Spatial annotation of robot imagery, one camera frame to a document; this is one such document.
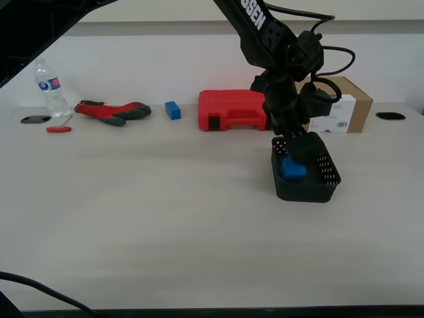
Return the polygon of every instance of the plastic bottle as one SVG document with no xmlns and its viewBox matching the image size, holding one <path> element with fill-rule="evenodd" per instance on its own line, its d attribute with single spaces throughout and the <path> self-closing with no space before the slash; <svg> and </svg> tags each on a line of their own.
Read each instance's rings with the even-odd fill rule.
<svg viewBox="0 0 424 318">
<path fill-rule="evenodd" d="M 35 78 L 46 98 L 47 108 L 51 116 L 58 118 L 70 115 L 72 112 L 62 94 L 59 79 L 44 58 L 35 61 Z"/>
</svg>

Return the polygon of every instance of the blue cube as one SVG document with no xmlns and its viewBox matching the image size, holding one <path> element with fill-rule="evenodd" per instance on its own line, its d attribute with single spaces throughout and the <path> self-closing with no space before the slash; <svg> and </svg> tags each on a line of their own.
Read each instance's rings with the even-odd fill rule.
<svg viewBox="0 0 424 318">
<path fill-rule="evenodd" d="M 165 103 L 165 108 L 166 113 L 172 121 L 175 121 L 176 119 L 181 119 L 181 109 L 178 107 L 175 101 Z"/>
<path fill-rule="evenodd" d="M 307 177 L 307 170 L 304 164 L 293 162 L 290 157 L 285 157 L 281 163 L 281 177 L 284 181 L 303 181 Z"/>
</svg>

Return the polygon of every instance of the black cord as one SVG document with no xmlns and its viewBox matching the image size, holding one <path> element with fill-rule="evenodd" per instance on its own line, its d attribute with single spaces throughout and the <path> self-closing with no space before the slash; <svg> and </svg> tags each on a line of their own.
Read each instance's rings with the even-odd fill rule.
<svg viewBox="0 0 424 318">
<path fill-rule="evenodd" d="M 319 27 L 321 24 L 324 24 L 326 22 L 329 22 L 330 20 L 320 20 L 317 23 L 315 23 L 315 25 L 312 27 L 311 32 L 315 32 L 315 30 L 317 29 L 317 27 Z"/>
<path fill-rule="evenodd" d="M 336 17 L 334 15 L 322 15 L 321 13 L 314 13 L 314 12 L 307 12 L 307 11 L 300 11 L 300 10 L 294 10 L 294 9 L 288 9 L 279 7 L 277 5 L 271 5 L 269 3 L 265 3 L 265 6 L 272 11 L 285 13 L 287 15 L 296 15 L 298 17 L 307 17 L 312 19 L 321 19 L 321 20 L 334 20 Z"/>
<path fill-rule="evenodd" d="M 337 103 L 342 99 L 342 90 L 340 89 L 339 86 L 337 86 L 337 84 L 333 81 L 331 81 L 328 78 L 318 78 L 314 75 L 312 75 L 311 77 L 311 83 L 313 82 L 319 82 L 319 83 L 323 83 L 325 85 L 328 85 L 329 87 L 331 87 L 331 89 L 336 93 L 336 97 L 335 98 L 325 98 L 322 96 L 311 96 L 311 98 L 316 99 L 317 101 L 322 101 L 324 103 Z"/>
<path fill-rule="evenodd" d="M 333 51 L 339 51 L 339 52 L 345 52 L 345 53 L 349 53 L 352 56 L 352 60 L 349 62 L 349 64 L 347 64 L 345 67 L 337 70 L 337 71 L 333 71 L 333 72 L 327 72 L 327 73 L 320 73 L 320 74 L 316 74 L 315 77 L 320 77 L 320 76 L 331 76 L 331 75 L 337 75 L 341 72 L 344 72 L 345 70 L 347 70 L 348 68 L 350 68 L 356 60 L 356 54 L 355 52 L 353 52 L 352 50 L 349 50 L 348 48 L 339 48 L 338 46 L 323 46 L 324 50 L 333 50 Z"/>
<path fill-rule="evenodd" d="M 29 278 L 14 275 L 10 273 L 0 272 L 0 280 L 7 280 L 9 282 L 14 282 L 26 286 L 30 286 L 32 288 L 35 288 L 36 290 L 39 290 L 40 292 L 43 292 L 53 298 L 59 299 L 60 301 L 63 301 L 64 303 L 68 303 L 69 305 L 72 305 L 74 307 L 77 307 L 81 309 L 82 311 L 88 313 L 92 317 L 95 318 L 105 318 L 100 313 L 96 313 L 94 310 L 90 309 L 86 305 L 83 305 L 82 303 L 79 303 L 76 300 L 73 300 L 72 298 L 69 298 L 65 295 L 62 295 L 61 293 L 58 293 L 57 291 L 52 290 L 51 288 L 36 282 L 35 280 L 31 280 Z"/>
</svg>

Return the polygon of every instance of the black mesh basket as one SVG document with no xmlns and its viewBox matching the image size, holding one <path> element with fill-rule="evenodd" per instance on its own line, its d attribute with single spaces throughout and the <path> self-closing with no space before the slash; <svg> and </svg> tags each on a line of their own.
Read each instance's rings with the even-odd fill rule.
<svg viewBox="0 0 424 318">
<path fill-rule="evenodd" d="M 317 202 L 330 201 L 336 187 L 341 183 L 334 162 L 324 143 L 318 155 L 305 165 L 307 178 L 301 182 L 288 182 L 280 175 L 282 159 L 287 155 L 284 137 L 272 139 L 272 170 L 276 183 L 277 196 L 285 201 Z"/>
</svg>

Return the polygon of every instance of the wall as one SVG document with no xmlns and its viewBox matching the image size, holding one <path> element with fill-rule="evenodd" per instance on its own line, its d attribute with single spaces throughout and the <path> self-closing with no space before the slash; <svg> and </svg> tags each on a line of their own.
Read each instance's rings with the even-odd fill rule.
<svg viewBox="0 0 424 318">
<path fill-rule="evenodd" d="M 290 22 L 296 33 L 309 22 Z M 424 108 L 424 22 L 334 22 L 322 26 L 326 45 L 347 46 L 358 60 L 345 75 L 376 102 Z M 225 22 L 80 23 L 43 56 L 59 73 L 71 105 L 80 99 L 161 105 L 196 104 L 203 89 L 249 88 L 260 69 L 249 66 Z M 348 56 L 328 53 L 326 70 Z M 43 105 L 26 68 L 0 90 L 0 104 Z"/>
<path fill-rule="evenodd" d="M 330 13 L 339 21 L 422 20 L 422 0 L 266 0 L 281 7 Z M 294 15 L 281 19 L 308 20 Z M 212 0 L 123 0 L 86 16 L 83 22 L 226 21 Z"/>
</svg>

